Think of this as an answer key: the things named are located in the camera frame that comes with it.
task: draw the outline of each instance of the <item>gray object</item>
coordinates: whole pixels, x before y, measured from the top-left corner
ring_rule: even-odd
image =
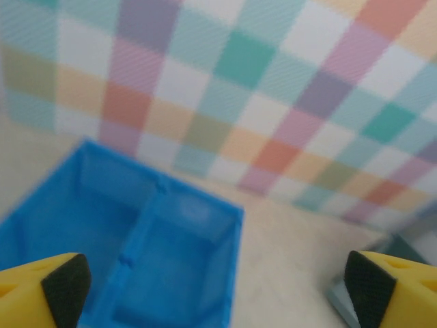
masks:
[[[437,266],[437,202],[419,213],[409,226],[367,250]],[[326,297],[350,328],[360,328],[343,274],[333,280]]]

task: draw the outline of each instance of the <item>container compartment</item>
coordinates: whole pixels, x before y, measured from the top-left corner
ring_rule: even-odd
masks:
[[[210,328],[225,327],[241,218],[241,210],[172,180],[143,243],[132,250],[132,273],[112,327],[206,327],[208,321],[216,323]]]
[[[0,269],[84,253],[92,275],[83,310],[89,314],[157,180],[154,172],[84,143],[1,226]]]

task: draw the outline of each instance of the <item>purple square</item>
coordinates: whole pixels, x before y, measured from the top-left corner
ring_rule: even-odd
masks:
[[[328,118],[351,90],[349,83],[320,70],[296,106],[320,118]]]
[[[140,138],[141,132],[128,126],[107,120],[100,125],[99,140],[125,154],[135,155]]]
[[[279,176],[279,174],[251,167],[238,186],[265,195]]]
[[[165,53],[180,4],[167,0],[124,0],[118,34],[147,48]]]
[[[434,165],[418,158],[410,159],[393,173],[389,179],[403,185],[412,185],[420,177],[431,171]]]
[[[353,222],[364,222],[368,218],[370,218],[376,210],[378,210],[381,206],[362,201],[359,202],[357,205],[352,207],[345,215],[344,218],[353,221]]]
[[[163,55],[116,38],[109,79],[125,87],[152,94],[163,62]]]
[[[437,163],[437,141],[434,140],[428,144],[428,146],[424,147],[417,156],[430,163]]]
[[[324,120],[320,118],[292,109],[282,121],[273,139],[303,148],[323,123]]]
[[[378,60],[390,40],[355,22],[323,64],[325,70],[356,83]]]

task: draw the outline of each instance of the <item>wall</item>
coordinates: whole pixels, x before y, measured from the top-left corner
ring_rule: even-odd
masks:
[[[392,228],[437,191],[437,0],[1,0],[9,115]]]

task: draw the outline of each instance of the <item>teal square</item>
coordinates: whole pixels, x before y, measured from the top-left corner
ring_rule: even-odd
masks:
[[[194,67],[212,72],[225,48],[230,29],[184,8],[173,31],[168,53]]]
[[[334,191],[316,186],[309,186],[294,201],[297,206],[302,206],[309,210],[319,210],[329,197],[334,195]]]
[[[234,123],[244,109],[251,91],[214,77],[201,99],[198,112],[223,122]]]
[[[278,52],[259,82],[258,89],[273,99],[293,104],[317,71],[315,66]]]
[[[400,134],[414,117],[413,113],[390,103],[364,128],[361,134],[385,144]]]
[[[11,119],[35,128],[55,130],[55,108],[52,102],[11,89],[6,90]]]
[[[386,104],[382,98],[355,88],[329,117],[331,122],[360,131]]]
[[[335,160],[359,169],[370,161],[374,154],[379,152],[382,147],[383,145],[377,141],[357,136]]]
[[[391,142],[392,146],[417,154],[437,137],[437,126],[430,121],[417,118]]]
[[[56,12],[21,0],[2,0],[0,26],[2,43],[46,59],[57,59]]]
[[[398,105],[421,113],[437,100],[437,66],[426,65],[395,97]]]
[[[294,23],[306,0],[246,0],[237,28],[277,46]]]
[[[26,0],[30,3],[34,3],[36,5],[43,5],[44,7],[48,7],[50,9],[56,9],[58,5],[58,0]]]
[[[198,176],[206,176],[216,158],[213,152],[206,152],[188,145],[182,145],[173,163],[174,169],[181,169]]]
[[[61,10],[94,27],[113,34],[121,0],[61,0]]]
[[[238,31],[231,33],[228,43],[214,70],[215,75],[253,89],[275,49]]]

